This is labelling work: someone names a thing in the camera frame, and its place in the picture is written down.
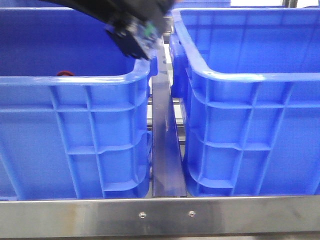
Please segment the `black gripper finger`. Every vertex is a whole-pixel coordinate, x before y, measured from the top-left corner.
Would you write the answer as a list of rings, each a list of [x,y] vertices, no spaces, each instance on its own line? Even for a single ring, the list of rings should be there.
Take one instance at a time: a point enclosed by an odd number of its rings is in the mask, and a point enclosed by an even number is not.
[[[124,55],[135,59],[151,60],[152,41],[137,29],[107,24],[105,31]]]
[[[162,35],[167,28],[165,15],[174,0],[51,0],[50,3],[72,8],[101,22],[110,23],[125,16],[143,23],[151,22]]]

